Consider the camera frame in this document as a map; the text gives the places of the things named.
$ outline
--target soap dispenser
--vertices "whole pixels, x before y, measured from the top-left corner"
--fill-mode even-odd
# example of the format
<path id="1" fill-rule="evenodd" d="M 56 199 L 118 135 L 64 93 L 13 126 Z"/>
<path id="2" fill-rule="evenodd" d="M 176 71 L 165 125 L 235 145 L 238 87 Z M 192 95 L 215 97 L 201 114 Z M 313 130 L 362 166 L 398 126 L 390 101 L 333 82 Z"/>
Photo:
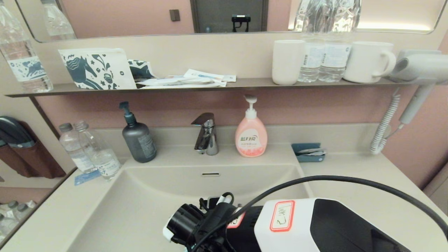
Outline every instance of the soap dispenser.
<path id="1" fill-rule="evenodd" d="M 249 103 L 246 110 L 246 117 L 238 125 L 235 134 L 235 144 L 238 152 L 244 157 L 261 156 L 266 150 L 267 132 L 264 124 L 257 117 L 257 111 L 254 109 L 254 103 L 257 97 L 244 95 Z"/>
<path id="2" fill-rule="evenodd" d="M 157 150 L 149 134 L 148 126 L 137 122 L 134 114 L 129 111 L 129 102 L 121 102 L 119 108 L 125 110 L 125 120 L 128 125 L 123 129 L 123 137 L 132 157 L 140 163 L 153 160 Z"/>

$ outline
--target light strip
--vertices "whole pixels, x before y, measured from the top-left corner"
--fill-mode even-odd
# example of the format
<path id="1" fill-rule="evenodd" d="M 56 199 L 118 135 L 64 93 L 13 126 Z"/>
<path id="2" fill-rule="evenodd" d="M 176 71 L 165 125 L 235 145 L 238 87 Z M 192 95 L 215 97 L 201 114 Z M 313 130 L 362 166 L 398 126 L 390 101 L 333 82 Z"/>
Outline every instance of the light strip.
<path id="1" fill-rule="evenodd" d="M 432 30 L 425 25 L 394 24 L 394 23 L 368 23 L 359 22 L 358 29 L 385 29 L 385 30 Z"/>

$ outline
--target shelf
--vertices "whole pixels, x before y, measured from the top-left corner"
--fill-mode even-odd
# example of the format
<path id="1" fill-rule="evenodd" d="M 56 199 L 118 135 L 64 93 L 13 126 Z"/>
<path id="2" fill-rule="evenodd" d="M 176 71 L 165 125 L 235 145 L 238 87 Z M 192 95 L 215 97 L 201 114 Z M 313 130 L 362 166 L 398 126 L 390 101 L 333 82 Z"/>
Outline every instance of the shelf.
<path id="1" fill-rule="evenodd" d="M 341 88 L 341 87 L 385 87 L 404 86 L 403 83 L 395 83 L 382 78 L 377 83 L 359 84 L 345 80 L 336 83 L 316 81 L 313 83 L 297 83 L 293 86 L 279 86 L 272 82 L 271 78 L 240 78 L 237 82 L 227 83 L 226 87 L 196 87 L 175 89 L 125 89 L 125 90 L 92 90 L 77 88 L 74 83 L 56 84 L 54 89 L 47 93 L 10 94 L 8 97 L 36 97 L 36 96 L 64 96 L 64 95 L 107 95 L 120 93 L 150 93 L 150 92 L 185 92 L 185 91 L 230 91 L 230 90 L 263 90 L 263 89 L 300 89 L 300 88 Z"/>

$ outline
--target red-bordered label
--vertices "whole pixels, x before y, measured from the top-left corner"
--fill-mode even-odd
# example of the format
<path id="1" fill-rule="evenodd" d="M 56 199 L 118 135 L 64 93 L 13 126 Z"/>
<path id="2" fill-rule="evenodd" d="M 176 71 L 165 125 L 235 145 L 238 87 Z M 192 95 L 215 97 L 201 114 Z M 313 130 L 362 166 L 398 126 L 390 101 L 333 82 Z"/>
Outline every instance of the red-bordered label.
<path id="1" fill-rule="evenodd" d="M 235 213 L 240 210 L 241 208 L 237 208 L 235 210 Z M 231 223 L 227 225 L 227 228 L 237 228 L 241 225 L 241 222 L 243 221 L 244 216 L 246 215 L 246 212 L 244 212 L 242 215 L 238 216 L 238 218 L 234 219 Z"/>
<path id="2" fill-rule="evenodd" d="M 270 229 L 272 232 L 288 232 L 293 226 L 294 200 L 277 202 L 272 214 Z"/>

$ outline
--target sink overflow hole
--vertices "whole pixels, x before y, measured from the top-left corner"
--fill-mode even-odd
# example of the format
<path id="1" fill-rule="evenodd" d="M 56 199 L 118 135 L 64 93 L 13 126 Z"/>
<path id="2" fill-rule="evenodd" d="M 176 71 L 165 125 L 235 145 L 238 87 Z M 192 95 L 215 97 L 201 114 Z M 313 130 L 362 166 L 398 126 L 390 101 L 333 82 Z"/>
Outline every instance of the sink overflow hole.
<path id="1" fill-rule="evenodd" d="M 219 172 L 203 172 L 203 177 L 219 177 L 221 174 Z"/>

